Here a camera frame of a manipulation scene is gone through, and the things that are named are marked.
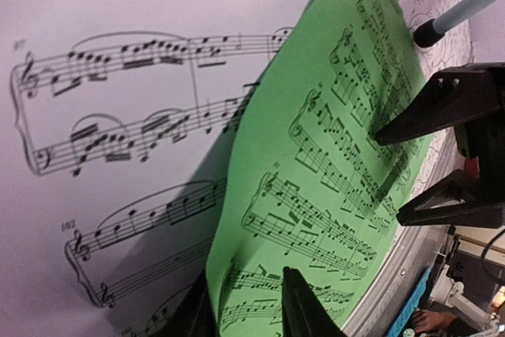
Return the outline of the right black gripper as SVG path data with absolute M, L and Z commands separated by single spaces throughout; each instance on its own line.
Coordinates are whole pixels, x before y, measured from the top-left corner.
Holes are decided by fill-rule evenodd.
M 504 64 L 487 62 L 433 74 L 410 105 L 380 129 L 389 145 L 462 125 L 455 170 L 414 197 L 396 218 L 404 227 L 451 225 L 497 229 L 504 225 Z

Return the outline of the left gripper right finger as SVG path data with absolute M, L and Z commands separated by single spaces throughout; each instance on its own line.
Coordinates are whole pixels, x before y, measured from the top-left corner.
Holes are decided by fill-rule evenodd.
M 289 267 L 282 270 L 282 332 L 288 337 L 346 337 L 301 272 Z

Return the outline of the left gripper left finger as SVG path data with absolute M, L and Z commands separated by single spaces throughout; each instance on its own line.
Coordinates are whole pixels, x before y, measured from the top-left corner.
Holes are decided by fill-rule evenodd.
M 165 336 L 215 336 L 215 319 L 211 309 L 205 271 L 199 274 L 195 283 L 167 322 Z

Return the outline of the light blue music stand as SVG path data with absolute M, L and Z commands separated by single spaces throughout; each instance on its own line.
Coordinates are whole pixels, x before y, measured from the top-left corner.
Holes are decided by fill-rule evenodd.
M 447 12 L 420 25 L 413 32 L 413 41 L 421 48 L 432 47 L 447 32 L 490 6 L 497 0 L 461 0 Z

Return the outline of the green sheet music page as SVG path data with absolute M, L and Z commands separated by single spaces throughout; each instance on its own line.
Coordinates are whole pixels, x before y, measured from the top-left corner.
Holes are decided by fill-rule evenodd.
M 207 277 L 222 336 L 282 333 L 282 270 L 337 325 L 372 284 L 429 142 L 374 137 L 425 84 L 397 0 L 313 0 L 234 140 Z

